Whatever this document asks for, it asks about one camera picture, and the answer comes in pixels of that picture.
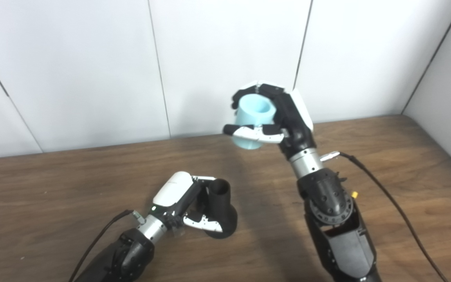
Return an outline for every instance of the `robotic hand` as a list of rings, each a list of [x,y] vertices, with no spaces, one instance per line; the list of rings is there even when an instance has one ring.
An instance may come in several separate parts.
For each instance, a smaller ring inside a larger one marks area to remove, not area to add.
[[[256,93],[276,108],[273,125],[225,125],[224,134],[263,143],[277,143],[297,176],[304,199],[305,218],[321,264],[335,282],[381,282],[376,251],[354,199],[342,188],[338,173],[325,168],[313,139],[313,123],[295,89],[254,82],[233,95],[233,109],[240,98]]]
[[[188,211],[195,200],[197,210]],[[146,218],[136,211],[132,214],[140,225],[123,232],[102,250],[76,282],[132,282],[152,261],[154,244],[168,229],[176,232],[187,225],[223,239],[234,233],[238,222],[226,180],[191,176],[187,172],[175,173],[163,185]]]

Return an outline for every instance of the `wire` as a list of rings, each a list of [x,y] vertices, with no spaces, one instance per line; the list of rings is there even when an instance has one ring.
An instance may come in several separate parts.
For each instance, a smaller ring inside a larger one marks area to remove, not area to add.
[[[375,184],[377,184],[377,186],[379,188],[381,188],[381,190],[383,191],[383,193],[386,195],[387,198],[389,198],[389,200],[392,202],[392,204],[394,205],[394,207],[396,207],[396,209],[398,210],[399,214],[401,214],[401,217],[403,218],[403,220],[406,223],[406,226],[408,226],[408,229],[410,229],[410,232],[412,233],[413,238],[415,239],[415,241],[417,242],[417,245],[419,245],[420,250],[422,251],[422,253],[424,254],[424,256],[426,257],[426,259],[429,261],[429,263],[431,264],[431,266],[435,269],[435,271],[438,273],[438,275],[440,276],[440,278],[444,281],[444,282],[449,282],[448,279],[446,279],[446,277],[443,275],[442,271],[438,268],[438,266],[435,264],[435,262],[433,261],[433,259],[431,259],[431,256],[429,256],[428,252],[426,251],[426,248],[424,248],[424,245],[422,245],[422,242],[420,242],[419,236],[417,236],[417,232],[415,232],[415,229],[412,226],[412,223],[410,222],[410,220],[408,219],[408,217],[406,216],[405,212],[401,209],[401,207],[399,206],[399,204],[396,202],[396,200],[394,200],[394,198],[392,197],[392,195],[389,193],[389,191],[387,191],[387,189],[381,184],[381,182],[368,170],[368,168],[366,168],[366,166],[364,164],[362,164],[358,159],[356,159],[355,156],[353,155],[347,155],[346,153],[340,152],[340,155],[342,157],[345,157],[346,159],[348,159],[349,161],[351,161],[353,164],[355,164],[356,166],[358,166],[358,168],[361,168],[362,171],[364,171],[370,178],[372,181],[375,182]]]
[[[118,214],[117,216],[115,216],[111,221],[109,221],[109,223],[107,223],[107,225],[104,227],[104,229],[102,229],[102,231],[97,235],[95,240],[93,240],[93,242],[90,244],[90,246],[86,249],[86,252],[83,254],[81,259],[79,260],[76,268],[74,268],[74,271],[73,271],[72,275],[70,276],[69,282],[73,282],[74,277],[78,273],[79,268],[81,267],[81,264],[83,264],[83,261],[85,261],[86,257],[88,256],[88,253],[90,253],[90,251],[93,249],[93,246],[95,246],[95,244],[98,242],[100,237],[102,237],[102,235],[104,235],[104,233],[107,231],[107,229],[109,229],[109,227],[111,227],[111,225],[113,223],[115,223],[116,221],[118,221],[122,217],[125,217],[125,216],[129,215],[132,212],[133,212],[133,210],[125,210],[124,212],[122,212],[122,213]]]

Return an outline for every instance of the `silver metal joint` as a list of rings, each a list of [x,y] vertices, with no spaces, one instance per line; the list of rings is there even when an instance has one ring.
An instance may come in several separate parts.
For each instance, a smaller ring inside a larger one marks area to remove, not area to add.
[[[324,168],[315,148],[302,150],[293,155],[288,161],[292,165],[293,171],[299,179]]]
[[[333,152],[329,152],[328,154],[324,154],[320,157],[320,161],[321,162],[326,162],[329,161],[331,159],[333,159],[334,157],[338,157],[340,155],[339,151],[333,151]]]
[[[156,243],[166,232],[166,226],[153,215],[148,215],[145,219],[145,223],[137,227],[144,236],[151,240],[152,243]]]

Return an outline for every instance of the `wooden table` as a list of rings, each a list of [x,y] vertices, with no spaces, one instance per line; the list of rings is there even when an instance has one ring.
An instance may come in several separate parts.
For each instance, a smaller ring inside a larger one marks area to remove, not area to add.
[[[356,155],[390,189],[451,281],[451,158],[405,116],[322,123],[315,134],[321,154]],[[328,166],[359,193],[383,281],[440,281],[368,177],[346,159]],[[224,240],[191,228],[179,238],[168,234],[141,280],[331,281],[277,146],[241,150],[216,135],[0,159],[0,282],[67,281],[113,216],[124,209],[147,213],[152,197],[180,170],[231,183],[238,230]],[[92,254],[133,223],[115,224]]]

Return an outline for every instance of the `blue plastic cup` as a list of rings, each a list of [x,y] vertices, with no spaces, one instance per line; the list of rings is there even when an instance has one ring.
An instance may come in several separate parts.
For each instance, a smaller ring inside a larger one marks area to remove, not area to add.
[[[276,107],[262,95],[248,94],[240,99],[236,114],[236,125],[271,125]],[[233,137],[236,146],[253,150],[262,146],[262,143]]]

